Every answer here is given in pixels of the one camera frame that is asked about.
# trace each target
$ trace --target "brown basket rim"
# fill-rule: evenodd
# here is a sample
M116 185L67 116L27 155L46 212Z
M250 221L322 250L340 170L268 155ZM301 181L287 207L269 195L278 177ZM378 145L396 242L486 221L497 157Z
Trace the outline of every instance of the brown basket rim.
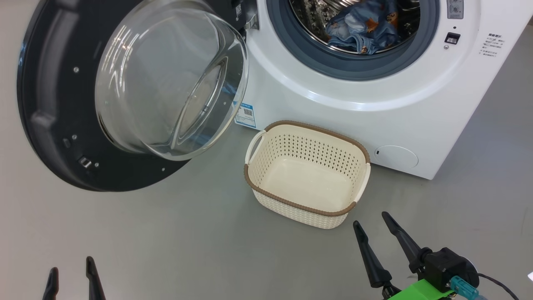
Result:
M279 125L292 125L292 126L297 126L297 127L303 127L303 128L306 128L306 129L322 132L322 133L325 133L327 135L330 135L330 136L339 138L341 140L347 141L348 143L351 143L354 146L358 147L363 152L363 154L365 155L366 163L370 163L370 155L368 155L368 152L365 149L365 147L361 143L359 143L358 141L356 141L354 139L351 139L351 138L349 138L347 136L343 136L343 135L341 135L339 133L336 133L334 131L330 131L330 130L327 130L327 129L324 129L324 128L320 128L320 127L309 125L309 124L305 124L305 123L295 122L295 121L278 121L278 122L274 122L274 123L268 125L265 128L265 131L268 132L270 129L272 129L272 128L276 127L276 126L279 126ZM304 210L304 211L312 212L312 213L317 214L317 215L326 216L326 217L339 217L339 216L347 214L348 212L350 212L350 210L352 210L356 206L356 203L352 202L352 203L350 203L350 205L347 208L345 208L343 210L330 212L330 211L323 211L323 210L319 210L319 209L315 209L315 208L310 208L310 207L307 207L307 206L304 206L304 205L301 205L301 204L294 203L294 202L289 201L287 199L281 198L279 196L276 196L276 195L274 195L272 193L269 193L269 192L263 190L262 188L258 187L254 183L252 183L252 180L250 179L250 176L248 175L248 164L244 165L244 178L246 179L246 182L248 183L248 185L252 189L256 190L257 192L259 192L259 193L261 193L261 194L263 194L263 195L265 195L267 197L270 197L270 198L272 198L272 199L274 199L274 200L276 200L278 202L281 202L283 204L286 204L286 205L289 205L289 206L292 206L294 208L298 208L298 209L301 209L301 210Z

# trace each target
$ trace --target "gray rubber seal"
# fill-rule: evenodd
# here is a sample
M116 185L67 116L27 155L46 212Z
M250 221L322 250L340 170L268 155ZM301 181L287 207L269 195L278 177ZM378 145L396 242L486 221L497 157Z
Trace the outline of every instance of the gray rubber seal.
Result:
M296 19L288 0L266 3L274 30L294 57L317 72L350 81L384 78L408 67L430 45L440 16L440 0L420 1L420 27L411 41L388 52L359 56L332 50L315 41Z

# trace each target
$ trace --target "beige plastic basket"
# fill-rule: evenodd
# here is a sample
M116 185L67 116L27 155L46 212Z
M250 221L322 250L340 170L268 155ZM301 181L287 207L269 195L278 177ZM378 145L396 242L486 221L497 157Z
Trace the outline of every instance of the beige plastic basket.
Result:
M361 198L370 176L370 157L353 139L303 123L280 121L250 142L244 176L266 208L331 229L346 219Z

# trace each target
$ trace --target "stainless steel drum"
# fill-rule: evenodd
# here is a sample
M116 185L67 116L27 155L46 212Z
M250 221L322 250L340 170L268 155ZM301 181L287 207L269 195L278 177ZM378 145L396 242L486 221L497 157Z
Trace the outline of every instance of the stainless steel drum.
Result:
M329 36L326 33L328 21L340 13L344 8L353 5L360 0L288 0L293 12L302 27L317 42L330 49L349 54L357 54L350 48L341 48L328 45ZM398 34L401 42L385 50L377 51L382 53L399 47L403 43L415 36L420 24L420 3L419 0L397 0L398 5Z

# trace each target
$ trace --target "laundry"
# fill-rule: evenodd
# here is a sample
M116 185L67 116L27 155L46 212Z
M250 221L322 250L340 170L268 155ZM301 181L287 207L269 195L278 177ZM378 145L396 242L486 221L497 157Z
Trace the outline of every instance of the laundry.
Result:
M374 54L400 41L395 0L361 0L343 9L326 25L328 45Z

